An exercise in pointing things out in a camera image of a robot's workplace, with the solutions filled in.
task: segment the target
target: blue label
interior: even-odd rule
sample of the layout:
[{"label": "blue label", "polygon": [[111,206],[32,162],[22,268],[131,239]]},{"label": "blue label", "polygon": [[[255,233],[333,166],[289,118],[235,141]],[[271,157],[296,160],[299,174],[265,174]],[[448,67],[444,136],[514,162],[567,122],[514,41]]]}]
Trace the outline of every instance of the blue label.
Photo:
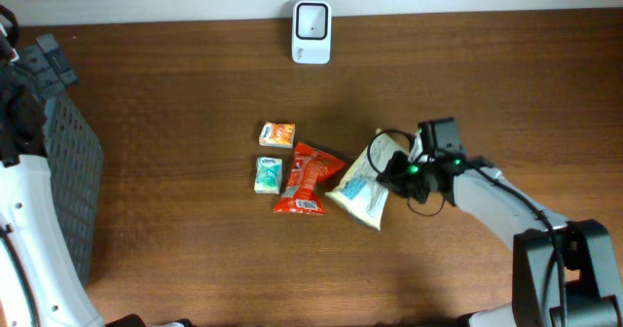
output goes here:
[{"label": "blue label", "polygon": [[354,200],[355,197],[366,187],[366,180],[362,178],[353,178],[348,181],[344,189],[341,191],[344,196],[349,200]]}]

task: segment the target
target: orange packet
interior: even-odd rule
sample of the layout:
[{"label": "orange packet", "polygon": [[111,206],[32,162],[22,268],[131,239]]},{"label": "orange packet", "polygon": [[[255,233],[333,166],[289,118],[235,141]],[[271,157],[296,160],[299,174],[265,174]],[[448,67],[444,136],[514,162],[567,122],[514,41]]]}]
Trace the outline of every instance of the orange packet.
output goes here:
[{"label": "orange packet", "polygon": [[268,123],[262,127],[260,145],[269,147],[292,148],[294,144],[294,124]]},{"label": "orange packet", "polygon": [[285,192],[274,212],[324,214],[322,204],[313,193],[316,183],[338,172],[345,163],[326,152],[299,142],[294,149],[294,163]]}]

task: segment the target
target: wooden table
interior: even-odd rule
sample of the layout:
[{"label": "wooden table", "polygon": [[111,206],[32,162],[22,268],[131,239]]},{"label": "wooden table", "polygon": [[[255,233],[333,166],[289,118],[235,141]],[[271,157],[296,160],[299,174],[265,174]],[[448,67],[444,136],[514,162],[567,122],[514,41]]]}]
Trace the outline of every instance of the wooden table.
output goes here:
[{"label": "wooden table", "polygon": [[[510,301],[510,252],[456,208],[390,197],[383,230],[323,198],[273,214],[252,188],[265,121],[351,158],[375,127],[458,119],[536,200],[607,225],[623,268],[623,10],[334,19],[328,65],[290,58],[288,20],[37,27],[105,163],[88,292],[106,321],[371,325]],[[421,211],[432,211],[431,198]]]}]

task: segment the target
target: snack package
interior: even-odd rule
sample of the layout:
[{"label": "snack package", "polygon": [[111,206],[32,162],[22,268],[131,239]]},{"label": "snack package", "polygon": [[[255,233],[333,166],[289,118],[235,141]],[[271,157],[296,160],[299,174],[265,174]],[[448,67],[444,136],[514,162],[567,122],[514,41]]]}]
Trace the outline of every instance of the snack package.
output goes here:
[{"label": "snack package", "polygon": [[[338,187],[326,196],[362,223],[381,230],[381,217],[389,190],[376,181],[377,172],[368,163],[366,149],[352,164]],[[387,134],[379,136],[370,149],[372,163],[381,171],[396,151],[403,151]]]},{"label": "snack package", "polygon": [[281,159],[260,157],[256,166],[255,193],[278,195],[281,187]]},{"label": "snack package", "polygon": [[265,123],[260,133],[260,145],[292,148],[294,143],[294,124]]},{"label": "snack package", "polygon": [[344,162],[328,153],[299,142],[294,149],[294,163],[288,184],[281,200],[275,205],[274,212],[324,214],[313,188],[316,183],[326,180],[344,165]]}]

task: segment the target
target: green packet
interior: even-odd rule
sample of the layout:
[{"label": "green packet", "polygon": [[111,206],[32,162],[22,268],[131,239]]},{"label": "green packet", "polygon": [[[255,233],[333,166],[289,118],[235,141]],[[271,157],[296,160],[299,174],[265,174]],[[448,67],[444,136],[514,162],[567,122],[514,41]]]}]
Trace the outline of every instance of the green packet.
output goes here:
[{"label": "green packet", "polygon": [[256,166],[255,193],[278,195],[281,187],[281,159],[260,157]]}]

